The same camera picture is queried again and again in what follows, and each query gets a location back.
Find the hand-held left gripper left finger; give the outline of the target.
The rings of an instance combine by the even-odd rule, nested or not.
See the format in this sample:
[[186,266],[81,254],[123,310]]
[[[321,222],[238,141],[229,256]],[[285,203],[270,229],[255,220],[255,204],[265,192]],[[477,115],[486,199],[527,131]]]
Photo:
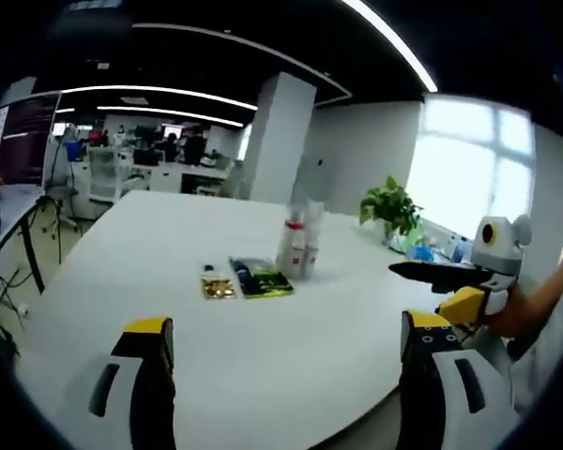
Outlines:
[[82,372],[83,449],[175,449],[173,320],[139,319]]

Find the person's right hand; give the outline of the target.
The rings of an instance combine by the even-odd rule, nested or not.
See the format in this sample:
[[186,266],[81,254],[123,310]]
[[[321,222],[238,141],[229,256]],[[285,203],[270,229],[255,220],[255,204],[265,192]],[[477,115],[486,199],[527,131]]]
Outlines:
[[546,322],[545,295],[541,290],[526,293],[519,285],[508,291],[505,306],[484,317],[484,324],[503,338],[527,337],[543,327]]

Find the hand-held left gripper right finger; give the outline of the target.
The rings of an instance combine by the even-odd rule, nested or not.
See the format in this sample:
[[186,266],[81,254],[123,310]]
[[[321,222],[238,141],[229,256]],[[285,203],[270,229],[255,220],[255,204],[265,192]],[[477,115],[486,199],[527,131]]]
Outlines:
[[442,317],[402,315],[399,449],[496,449],[520,422],[508,382]]

